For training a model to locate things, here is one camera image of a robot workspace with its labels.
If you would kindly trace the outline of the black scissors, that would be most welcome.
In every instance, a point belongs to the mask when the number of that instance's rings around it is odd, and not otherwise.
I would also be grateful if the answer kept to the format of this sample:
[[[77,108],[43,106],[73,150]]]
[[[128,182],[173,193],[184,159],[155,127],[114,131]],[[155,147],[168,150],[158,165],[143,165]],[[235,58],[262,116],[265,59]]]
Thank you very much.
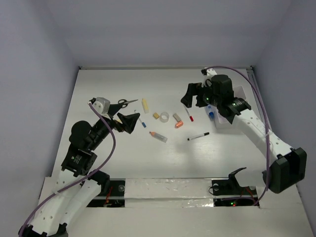
[[[130,103],[133,103],[136,101],[138,101],[138,99],[135,99],[135,100],[120,99],[118,101],[118,104],[120,104],[122,108],[126,108]]]

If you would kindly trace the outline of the blue glue bottle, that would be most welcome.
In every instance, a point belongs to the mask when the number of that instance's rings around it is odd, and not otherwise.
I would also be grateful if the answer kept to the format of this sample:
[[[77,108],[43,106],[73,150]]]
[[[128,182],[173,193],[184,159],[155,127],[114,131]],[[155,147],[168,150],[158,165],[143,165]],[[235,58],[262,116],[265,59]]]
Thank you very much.
[[[214,120],[214,112],[211,105],[207,105],[207,113],[211,120]]]

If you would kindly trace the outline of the yellow highlighter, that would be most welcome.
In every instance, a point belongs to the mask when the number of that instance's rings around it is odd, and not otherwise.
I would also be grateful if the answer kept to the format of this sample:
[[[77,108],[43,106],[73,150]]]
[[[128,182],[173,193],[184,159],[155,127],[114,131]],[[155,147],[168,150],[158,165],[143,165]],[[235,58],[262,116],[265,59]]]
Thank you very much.
[[[149,107],[148,107],[147,100],[145,98],[142,99],[142,107],[143,107],[144,113],[148,114],[149,113]]]

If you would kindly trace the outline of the grey eraser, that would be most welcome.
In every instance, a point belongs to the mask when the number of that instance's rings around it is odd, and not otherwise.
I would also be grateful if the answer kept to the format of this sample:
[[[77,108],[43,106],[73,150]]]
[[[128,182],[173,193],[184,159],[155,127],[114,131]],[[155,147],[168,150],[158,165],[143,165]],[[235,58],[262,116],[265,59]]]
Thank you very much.
[[[177,122],[181,121],[181,118],[176,113],[173,114],[173,117],[176,119]]]

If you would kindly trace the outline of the clear tape roll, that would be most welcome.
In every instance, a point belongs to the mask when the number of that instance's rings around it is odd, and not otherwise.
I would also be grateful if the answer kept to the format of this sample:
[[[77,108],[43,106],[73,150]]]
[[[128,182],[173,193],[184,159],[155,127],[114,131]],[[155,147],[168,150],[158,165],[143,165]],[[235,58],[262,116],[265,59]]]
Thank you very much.
[[[163,122],[163,123],[168,122],[169,118],[170,118],[170,116],[169,116],[169,114],[167,112],[162,112],[160,114],[160,117],[159,117],[160,121]]]

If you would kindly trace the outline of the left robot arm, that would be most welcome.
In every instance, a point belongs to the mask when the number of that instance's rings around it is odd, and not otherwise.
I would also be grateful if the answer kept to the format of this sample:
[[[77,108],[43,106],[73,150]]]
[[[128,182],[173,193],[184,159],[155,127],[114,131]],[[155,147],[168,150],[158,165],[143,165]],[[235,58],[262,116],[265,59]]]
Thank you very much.
[[[106,113],[96,110],[96,101],[89,101],[98,121],[90,125],[76,122],[69,137],[70,146],[51,194],[30,214],[19,230],[21,237],[67,237],[71,225],[98,195],[110,191],[110,176],[98,167],[92,170],[97,158],[96,148],[114,130],[132,133],[139,113],[122,115],[122,103],[110,105]]]

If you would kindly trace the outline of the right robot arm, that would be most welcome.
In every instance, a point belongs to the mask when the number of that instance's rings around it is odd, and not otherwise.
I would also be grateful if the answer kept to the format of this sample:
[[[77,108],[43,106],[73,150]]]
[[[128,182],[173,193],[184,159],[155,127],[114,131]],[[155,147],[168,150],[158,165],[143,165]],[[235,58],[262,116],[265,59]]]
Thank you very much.
[[[248,102],[234,95],[232,81],[227,75],[214,75],[209,86],[190,83],[181,103],[190,108],[196,98],[197,107],[208,105],[240,130],[265,155],[267,168],[263,171],[266,187],[279,194],[303,180],[306,172],[307,153],[293,148],[276,136],[252,110]]]

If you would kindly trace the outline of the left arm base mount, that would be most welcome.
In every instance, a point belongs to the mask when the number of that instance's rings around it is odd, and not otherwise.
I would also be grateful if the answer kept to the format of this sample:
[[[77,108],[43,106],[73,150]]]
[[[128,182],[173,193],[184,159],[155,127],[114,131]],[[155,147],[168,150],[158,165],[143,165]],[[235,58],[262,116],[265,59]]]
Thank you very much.
[[[106,191],[96,196],[87,207],[125,207],[125,179],[114,179],[110,181]]]

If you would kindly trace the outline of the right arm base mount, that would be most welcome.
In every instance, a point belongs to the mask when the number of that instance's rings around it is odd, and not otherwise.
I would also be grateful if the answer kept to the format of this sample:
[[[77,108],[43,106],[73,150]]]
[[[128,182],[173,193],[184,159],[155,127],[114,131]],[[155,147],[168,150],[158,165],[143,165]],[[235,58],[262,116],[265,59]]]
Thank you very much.
[[[215,207],[258,206],[256,188],[239,185],[236,174],[246,169],[239,168],[229,173],[227,178],[212,180],[208,192],[213,196]]]

